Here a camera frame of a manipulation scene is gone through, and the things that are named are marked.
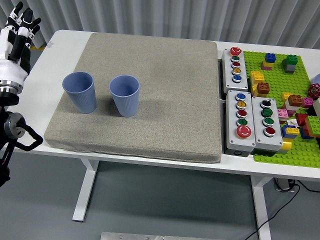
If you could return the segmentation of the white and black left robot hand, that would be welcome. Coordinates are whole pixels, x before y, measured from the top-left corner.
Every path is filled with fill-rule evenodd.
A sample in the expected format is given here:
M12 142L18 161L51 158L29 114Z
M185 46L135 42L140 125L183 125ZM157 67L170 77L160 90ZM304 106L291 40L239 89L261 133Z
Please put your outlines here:
M0 31L0 79L24 81L30 74L30 46L40 30L41 18L33 20L33 11L28 7L22 14L20 1L7 18Z

